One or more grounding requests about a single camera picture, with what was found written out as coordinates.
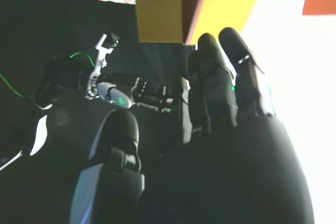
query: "green wire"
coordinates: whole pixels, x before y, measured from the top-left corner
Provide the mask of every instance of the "green wire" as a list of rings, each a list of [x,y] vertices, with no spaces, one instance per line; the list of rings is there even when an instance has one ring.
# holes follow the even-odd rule
[[[24,98],[23,95],[21,95],[19,92],[17,92],[13,87],[12,85],[6,80],[6,78],[0,73],[0,77],[1,79],[3,79],[3,81],[7,84],[7,86],[12,90],[12,92],[14,94],[16,94],[18,97],[21,97],[21,98]]]
[[[75,52],[73,55],[70,55],[69,58],[71,59],[71,58],[73,58],[73,57],[76,56],[76,55],[85,55],[86,57],[88,57],[88,59],[89,59],[91,65],[92,65],[93,67],[95,66],[95,64],[94,64],[93,61],[92,61],[92,58],[91,58],[86,52]]]

